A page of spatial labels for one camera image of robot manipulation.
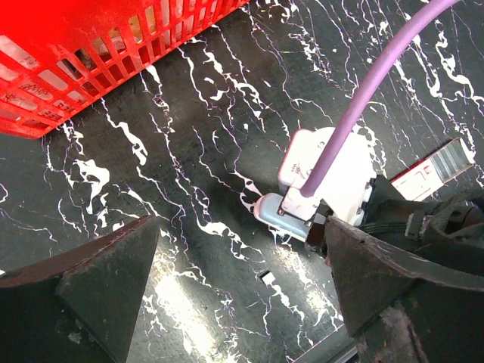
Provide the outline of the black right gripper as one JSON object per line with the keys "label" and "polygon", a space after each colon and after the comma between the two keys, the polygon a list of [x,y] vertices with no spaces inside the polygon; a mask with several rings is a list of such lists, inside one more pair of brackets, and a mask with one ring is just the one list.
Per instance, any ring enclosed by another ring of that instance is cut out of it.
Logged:
{"label": "black right gripper", "polygon": [[383,176],[370,180],[371,195],[358,227],[329,221],[309,229],[306,248],[323,257],[338,250],[381,256],[392,249],[415,256],[483,255],[483,191],[467,189],[441,202],[406,200]]}

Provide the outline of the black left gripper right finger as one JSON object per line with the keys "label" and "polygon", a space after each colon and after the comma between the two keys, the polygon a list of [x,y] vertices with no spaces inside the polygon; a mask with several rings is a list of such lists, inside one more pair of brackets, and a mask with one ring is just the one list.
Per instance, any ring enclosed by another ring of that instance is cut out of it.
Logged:
{"label": "black left gripper right finger", "polygon": [[337,298],[361,362],[481,362],[483,250],[410,253],[339,219],[324,230]]}

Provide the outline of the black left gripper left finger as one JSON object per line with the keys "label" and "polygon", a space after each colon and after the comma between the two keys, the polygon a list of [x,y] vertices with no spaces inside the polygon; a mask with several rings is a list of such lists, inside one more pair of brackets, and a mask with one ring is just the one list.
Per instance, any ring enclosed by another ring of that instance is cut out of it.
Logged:
{"label": "black left gripper left finger", "polygon": [[1,276],[3,362],[125,362],[159,238],[144,216]]}

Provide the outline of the light blue stapler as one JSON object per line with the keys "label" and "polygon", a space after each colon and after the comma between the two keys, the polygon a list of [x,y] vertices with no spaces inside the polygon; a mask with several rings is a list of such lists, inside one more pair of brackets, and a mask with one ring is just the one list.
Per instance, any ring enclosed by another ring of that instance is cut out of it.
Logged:
{"label": "light blue stapler", "polygon": [[260,222],[312,248],[320,247],[324,240],[325,220],[333,213],[332,209],[320,203],[315,214],[304,220],[283,211],[282,200],[283,197],[276,193],[260,197],[254,206],[253,215]]}

